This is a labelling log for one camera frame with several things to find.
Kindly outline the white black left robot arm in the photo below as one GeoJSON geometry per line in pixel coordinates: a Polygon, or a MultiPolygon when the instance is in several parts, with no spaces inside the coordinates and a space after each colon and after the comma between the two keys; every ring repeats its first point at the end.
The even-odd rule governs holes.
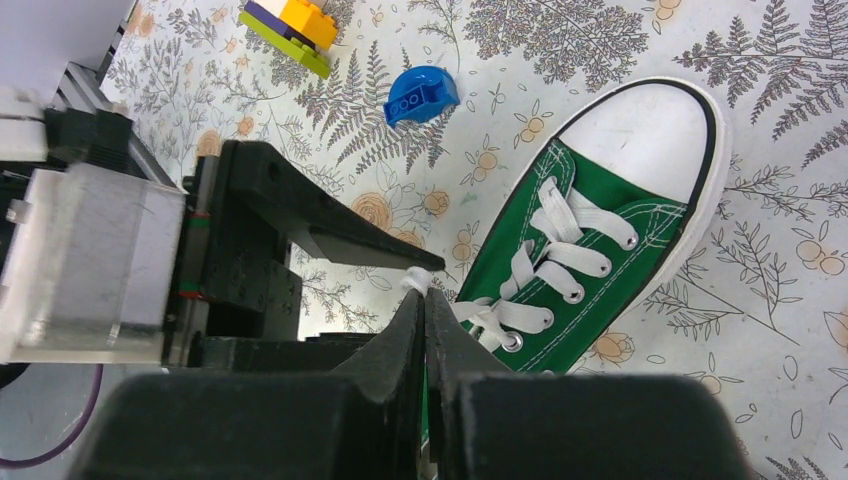
{"type": "Polygon", "coordinates": [[[169,180],[70,65],[52,102],[1,91],[1,359],[199,367],[297,333],[292,245],[333,263],[437,271],[274,146],[229,140],[169,180]]]}

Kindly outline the green canvas sneaker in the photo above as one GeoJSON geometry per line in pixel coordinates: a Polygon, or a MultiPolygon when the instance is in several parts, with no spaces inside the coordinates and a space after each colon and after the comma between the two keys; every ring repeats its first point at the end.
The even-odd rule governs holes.
{"type": "Polygon", "coordinates": [[[453,301],[460,326],[518,373],[578,358],[664,286],[705,234],[729,127],[705,89],[651,77],[577,112],[527,166],[453,301]]]}

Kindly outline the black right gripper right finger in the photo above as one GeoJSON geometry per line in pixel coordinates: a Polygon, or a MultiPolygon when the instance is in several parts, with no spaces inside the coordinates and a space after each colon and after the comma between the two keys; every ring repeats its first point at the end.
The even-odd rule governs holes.
{"type": "Polygon", "coordinates": [[[429,458],[442,479],[748,479],[717,400],[675,375],[509,370],[425,300],[429,458]]]}

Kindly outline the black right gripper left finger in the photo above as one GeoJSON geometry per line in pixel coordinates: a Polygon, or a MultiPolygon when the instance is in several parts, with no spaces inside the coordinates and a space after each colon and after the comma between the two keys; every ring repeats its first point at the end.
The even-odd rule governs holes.
{"type": "Polygon", "coordinates": [[[424,296],[328,372],[147,374],[121,384],[72,479],[414,479],[424,296]]]}

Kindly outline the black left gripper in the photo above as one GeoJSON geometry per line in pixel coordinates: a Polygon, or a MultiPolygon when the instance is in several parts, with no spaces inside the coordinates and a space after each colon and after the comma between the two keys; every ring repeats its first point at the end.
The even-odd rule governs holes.
{"type": "Polygon", "coordinates": [[[290,242],[332,263],[440,271],[325,192],[274,146],[227,140],[183,180],[186,206],[162,326],[162,364],[234,373],[330,371],[373,333],[296,340],[302,281],[290,242]]]}

